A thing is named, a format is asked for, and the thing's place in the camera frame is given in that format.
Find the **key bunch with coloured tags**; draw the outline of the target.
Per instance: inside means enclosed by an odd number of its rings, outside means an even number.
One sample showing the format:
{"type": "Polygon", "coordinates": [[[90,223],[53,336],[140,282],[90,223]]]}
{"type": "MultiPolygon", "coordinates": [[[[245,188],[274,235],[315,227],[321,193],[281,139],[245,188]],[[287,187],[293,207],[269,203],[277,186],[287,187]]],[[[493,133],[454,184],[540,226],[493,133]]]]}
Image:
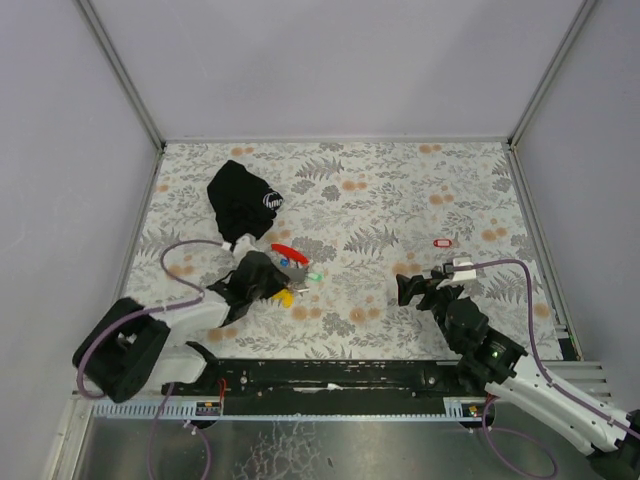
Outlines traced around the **key bunch with coloured tags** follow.
{"type": "Polygon", "coordinates": [[[275,255],[276,267],[288,278],[287,285],[272,299],[284,308],[291,308],[295,297],[309,291],[308,283],[320,283],[323,275],[310,270],[311,261],[295,248],[272,243],[271,253],[275,255]]]}

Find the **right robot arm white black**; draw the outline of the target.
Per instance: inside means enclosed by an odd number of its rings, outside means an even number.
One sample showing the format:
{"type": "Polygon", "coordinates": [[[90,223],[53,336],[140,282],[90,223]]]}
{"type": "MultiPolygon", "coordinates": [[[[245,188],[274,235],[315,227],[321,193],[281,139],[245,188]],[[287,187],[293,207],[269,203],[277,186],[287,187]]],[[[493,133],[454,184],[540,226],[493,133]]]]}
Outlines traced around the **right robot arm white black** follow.
{"type": "Polygon", "coordinates": [[[463,287],[435,271],[396,276],[397,300],[406,306],[419,296],[449,349],[460,356],[459,378],[537,418],[584,454],[604,479],[639,477],[639,412],[600,401],[546,368],[531,351],[489,325],[488,317],[463,287]]]}

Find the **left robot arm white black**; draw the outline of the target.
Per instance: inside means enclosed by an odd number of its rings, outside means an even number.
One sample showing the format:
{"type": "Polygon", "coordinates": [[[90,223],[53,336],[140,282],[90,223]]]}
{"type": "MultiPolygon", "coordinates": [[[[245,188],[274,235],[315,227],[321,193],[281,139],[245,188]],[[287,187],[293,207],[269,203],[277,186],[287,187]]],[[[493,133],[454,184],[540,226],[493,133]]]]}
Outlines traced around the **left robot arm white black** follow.
{"type": "Polygon", "coordinates": [[[193,383],[207,359],[189,344],[191,333],[225,327],[254,302],[287,291],[294,282],[269,255],[251,250],[227,276],[197,287],[192,300],[145,307],[131,297],[119,299],[72,356],[78,390],[88,398],[123,403],[146,388],[193,383]]]}

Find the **red key tag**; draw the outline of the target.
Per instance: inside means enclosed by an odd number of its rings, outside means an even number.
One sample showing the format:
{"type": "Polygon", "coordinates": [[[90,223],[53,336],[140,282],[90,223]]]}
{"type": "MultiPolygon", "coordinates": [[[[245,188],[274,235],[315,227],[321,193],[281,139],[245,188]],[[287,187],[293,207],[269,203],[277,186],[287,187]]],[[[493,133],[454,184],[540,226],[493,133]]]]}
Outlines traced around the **red key tag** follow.
{"type": "Polygon", "coordinates": [[[436,239],[433,241],[433,245],[437,248],[450,248],[453,242],[450,239],[436,239]]]}

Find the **floral table mat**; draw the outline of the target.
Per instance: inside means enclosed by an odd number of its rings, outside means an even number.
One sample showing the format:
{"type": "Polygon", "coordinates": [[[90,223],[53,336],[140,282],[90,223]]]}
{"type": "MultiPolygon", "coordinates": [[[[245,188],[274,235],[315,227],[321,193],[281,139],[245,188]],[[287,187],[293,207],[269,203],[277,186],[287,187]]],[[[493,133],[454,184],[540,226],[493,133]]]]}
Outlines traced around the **floral table mat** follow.
{"type": "Polygon", "coordinates": [[[195,339],[221,357],[448,359],[431,316],[396,302],[397,274],[488,262],[465,292],[493,327],[545,360],[562,356],[510,166],[497,142],[174,143],[165,149],[124,292],[145,305],[192,296],[233,268],[207,186],[228,161],[284,204],[259,247],[291,246],[323,281],[291,308],[254,304],[195,339]],[[437,248],[436,239],[450,239],[437,248]]]}

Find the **black drawstring bag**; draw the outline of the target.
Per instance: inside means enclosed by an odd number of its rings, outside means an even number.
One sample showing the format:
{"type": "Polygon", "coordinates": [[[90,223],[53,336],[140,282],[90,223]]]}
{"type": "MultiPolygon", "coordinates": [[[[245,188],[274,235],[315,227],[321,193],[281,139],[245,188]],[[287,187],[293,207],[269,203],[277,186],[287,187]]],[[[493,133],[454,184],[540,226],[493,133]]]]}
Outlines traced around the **black drawstring bag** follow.
{"type": "Polygon", "coordinates": [[[284,203],[282,195],[243,165],[228,160],[207,186],[207,196],[223,239],[235,243],[246,234],[260,239],[284,203]]]}

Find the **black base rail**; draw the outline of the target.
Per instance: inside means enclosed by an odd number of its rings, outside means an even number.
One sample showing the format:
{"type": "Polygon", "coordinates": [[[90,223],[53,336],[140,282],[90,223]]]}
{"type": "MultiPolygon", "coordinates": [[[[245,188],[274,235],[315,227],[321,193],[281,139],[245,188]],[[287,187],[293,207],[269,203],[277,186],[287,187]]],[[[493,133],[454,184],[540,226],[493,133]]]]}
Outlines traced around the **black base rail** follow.
{"type": "Polygon", "coordinates": [[[486,396],[453,363],[423,360],[219,359],[181,392],[256,416],[443,414],[446,398],[486,396]]]}

